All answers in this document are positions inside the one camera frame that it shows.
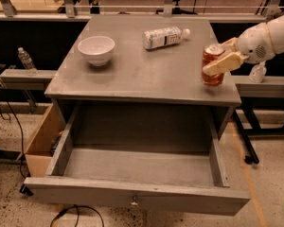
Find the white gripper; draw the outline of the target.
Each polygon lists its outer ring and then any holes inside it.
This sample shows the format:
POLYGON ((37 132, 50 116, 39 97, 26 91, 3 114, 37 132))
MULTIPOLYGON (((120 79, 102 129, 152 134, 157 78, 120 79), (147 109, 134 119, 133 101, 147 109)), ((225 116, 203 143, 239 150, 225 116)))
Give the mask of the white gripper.
POLYGON ((275 50, 266 23, 246 29, 238 38, 233 37, 222 43, 225 51, 232 51, 203 67, 203 72, 216 76, 236 70, 244 62, 257 64, 275 56, 275 50))

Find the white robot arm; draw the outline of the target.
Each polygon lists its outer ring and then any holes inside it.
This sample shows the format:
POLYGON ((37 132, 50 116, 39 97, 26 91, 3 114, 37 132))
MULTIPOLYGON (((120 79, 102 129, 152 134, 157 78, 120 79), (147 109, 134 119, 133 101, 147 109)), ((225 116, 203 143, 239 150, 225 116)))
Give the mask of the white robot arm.
POLYGON ((239 69, 245 62, 258 64, 284 53, 284 15, 249 27, 238 38, 222 44, 224 52, 203 68, 208 76, 239 69))

